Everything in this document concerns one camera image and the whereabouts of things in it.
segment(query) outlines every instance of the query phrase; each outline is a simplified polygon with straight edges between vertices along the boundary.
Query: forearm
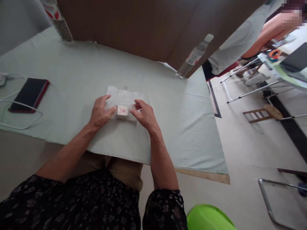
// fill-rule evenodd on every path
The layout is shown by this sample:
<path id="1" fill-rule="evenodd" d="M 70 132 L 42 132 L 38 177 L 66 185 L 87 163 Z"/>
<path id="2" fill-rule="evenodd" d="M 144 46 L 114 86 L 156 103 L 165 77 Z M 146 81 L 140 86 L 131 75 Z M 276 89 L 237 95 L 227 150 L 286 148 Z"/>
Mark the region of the forearm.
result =
<path id="1" fill-rule="evenodd" d="M 88 125 L 84 126 L 67 145 L 35 174 L 65 183 L 96 133 L 96 129 Z"/>
<path id="2" fill-rule="evenodd" d="M 154 188 L 179 189 L 173 162 L 167 152 L 160 128 L 149 131 L 151 146 L 150 167 Z"/>

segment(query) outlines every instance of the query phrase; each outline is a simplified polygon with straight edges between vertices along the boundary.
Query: smartphone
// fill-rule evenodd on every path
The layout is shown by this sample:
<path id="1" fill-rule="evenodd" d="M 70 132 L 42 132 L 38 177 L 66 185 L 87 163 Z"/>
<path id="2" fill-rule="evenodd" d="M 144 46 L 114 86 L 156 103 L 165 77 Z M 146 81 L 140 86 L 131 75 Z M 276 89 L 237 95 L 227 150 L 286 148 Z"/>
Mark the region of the smartphone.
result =
<path id="1" fill-rule="evenodd" d="M 37 108 L 50 82 L 44 79 L 28 78 L 14 101 Z M 8 109 L 10 112 L 34 113 L 35 110 L 13 103 Z"/>

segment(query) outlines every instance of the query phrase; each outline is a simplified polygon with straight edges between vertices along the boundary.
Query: finger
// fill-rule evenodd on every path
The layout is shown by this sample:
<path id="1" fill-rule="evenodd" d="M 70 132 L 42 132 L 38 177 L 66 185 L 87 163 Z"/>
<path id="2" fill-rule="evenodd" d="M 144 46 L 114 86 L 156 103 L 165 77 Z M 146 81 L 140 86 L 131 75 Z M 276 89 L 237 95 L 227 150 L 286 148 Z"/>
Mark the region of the finger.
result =
<path id="1" fill-rule="evenodd" d="M 110 94 L 107 94 L 107 95 L 104 95 L 104 96 L 100 97 L 100 99 L 101 99 L 101 105 L 102 105 L 103 108 L 105 107 L 106 100 L 109 99 L 110 97 L 111 97 Z"/>
<path id="2" fill-rule="evenodd" d="M 113 106 L 112 108 L 109 109 L 109 111 L 106 113 L 106 116 L 110 119 L 113 114 L 116 112 L 117 110 L 117 106 Z"/>
<path id="3" fill-rule="evenodd" d="M 138 103 L 138 104 L 140 104 L 140 106 L 143 108 L 144 106 L 146 106 L 147 104 L 143 101 L 143 100 L 141 100 L 141 99 L 135 99 L 134 100 L 136 103 Z"/>
<path id="4" fill-rule="evenodd" d="M 106 101 L 106 100 L 109 99 L 110 97 L 111 97 L 111 95 L 110 95 L 110 94 L 107 94 L 107 95 L 102 96 L 102 99 L 104 99 L 104 100 Z"/>
<path id="5" fill-rule="evenodd" d="M 136 118 L 138 119 L 140 117 L 140 113 L 136 110 L 129 110 L 129 112 Z"/>
<path id="6" fill-rule="evenodd" d="M 139 109 L 142 108 L 138 103 L 135 103 L 135 104 L 134 104 L 134 107 L 135 107 L 136 110 L 139 110 Z"/>

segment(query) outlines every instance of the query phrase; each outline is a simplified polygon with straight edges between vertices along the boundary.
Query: small white box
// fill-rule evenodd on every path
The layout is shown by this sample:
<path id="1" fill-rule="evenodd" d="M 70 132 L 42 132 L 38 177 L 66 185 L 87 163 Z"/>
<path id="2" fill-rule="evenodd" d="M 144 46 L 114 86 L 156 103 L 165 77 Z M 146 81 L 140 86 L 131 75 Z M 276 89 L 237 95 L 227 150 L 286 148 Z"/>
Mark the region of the small white box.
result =
<path id="1" fill-rule="evenodd" d="M 128 119 L 128 108 L 126 106 L 123 105 L 119 105 L 117 107 L 117 114 L 116 114 L 118 119 L 124 119 L 127 120 Z"/>

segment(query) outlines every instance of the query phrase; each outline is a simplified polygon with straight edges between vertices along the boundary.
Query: laptop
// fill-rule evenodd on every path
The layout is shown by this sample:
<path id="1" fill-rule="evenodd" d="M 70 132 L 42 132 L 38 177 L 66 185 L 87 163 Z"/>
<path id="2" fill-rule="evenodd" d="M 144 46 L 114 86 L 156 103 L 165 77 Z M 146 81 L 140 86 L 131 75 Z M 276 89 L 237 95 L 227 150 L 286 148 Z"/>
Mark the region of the laptop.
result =
<path id="1" fill-rule="evenodd" d="M 307 82 L 307 76 L 300 73 L 307 67 L 307 42 L 294 50 L 279 65 L 290 77 Z"/>

